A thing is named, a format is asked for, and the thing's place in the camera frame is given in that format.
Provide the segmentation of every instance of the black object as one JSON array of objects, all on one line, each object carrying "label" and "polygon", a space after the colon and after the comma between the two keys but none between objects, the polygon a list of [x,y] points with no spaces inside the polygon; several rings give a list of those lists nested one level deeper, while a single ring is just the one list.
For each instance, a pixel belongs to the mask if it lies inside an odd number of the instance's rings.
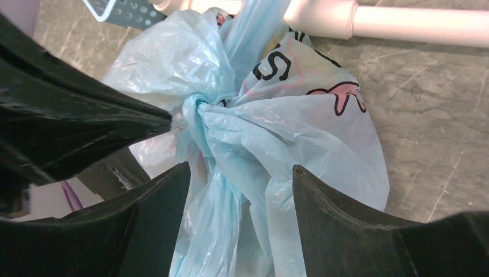
[{"label": "black object", "polygon": [[372,209],[294,167],[308,277],[489,276],[489,212],[418,223]]},{"label": "black object", "polygon": [[164,110],[50,55],[0,15],[0,213],[28,184],[68,179],[170,129]]},{"label": "black object", "polygon": [[0,276],[168,276],[187,163],[62,219],[0,220]]}]

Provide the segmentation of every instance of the marble floor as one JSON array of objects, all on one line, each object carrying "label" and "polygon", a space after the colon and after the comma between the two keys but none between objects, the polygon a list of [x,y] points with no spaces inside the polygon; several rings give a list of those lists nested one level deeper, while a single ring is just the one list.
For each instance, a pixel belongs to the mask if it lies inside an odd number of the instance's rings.
[{"label": "marble floor", "polygon": [[[489,10],[487,0],[359,2]],[[35,40],[100,79],[138,33],[98,23],[82,0],[42,0]],[[387,213],[428,222],[489,209],[489,49],[366,38],[313,43],[360,82],[388,166]]]}]

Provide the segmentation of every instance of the purple wire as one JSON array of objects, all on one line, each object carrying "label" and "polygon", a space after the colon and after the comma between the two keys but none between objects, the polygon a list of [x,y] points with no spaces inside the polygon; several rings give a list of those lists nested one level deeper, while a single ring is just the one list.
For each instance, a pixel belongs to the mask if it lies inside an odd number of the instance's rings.
[{"label": "purple wire", "polygon": [[79,209],[83,209],[83,205],[81,204],[80,199],[78,198],[76,193],[73,191],[70,184],[66,181],[62,181],[61,187],[63,188],[63,191],[65,193],[65,197],[66,197],[66,201],[68,202],[68,205],[70,205],[71,211],[72,212],[75,211],[75,209],[73,208],[72,199],[75,201],[76,206],[78,206],[76,211],[78,211]]}]

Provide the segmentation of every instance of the purple cable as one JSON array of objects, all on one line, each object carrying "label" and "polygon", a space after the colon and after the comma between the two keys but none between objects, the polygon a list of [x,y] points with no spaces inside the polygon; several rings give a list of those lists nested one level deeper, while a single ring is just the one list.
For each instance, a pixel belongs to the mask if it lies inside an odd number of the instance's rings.
[{"label": "purple cable", "polygon": [[[79,209],[83,209],[83,205],[81,204],[80,199],[76,195],[76,193],[73,191],[72,187],[70,184],[66,181],[61,181],[61,188],[63,189],[63,192],[65,193],[66,201],[68,202],[68,205],[70,206],[70,209],[72,212],[78,211]],[[77,206],[77,209],[74,209],[72,199],[75,202],[75,205]]]}]

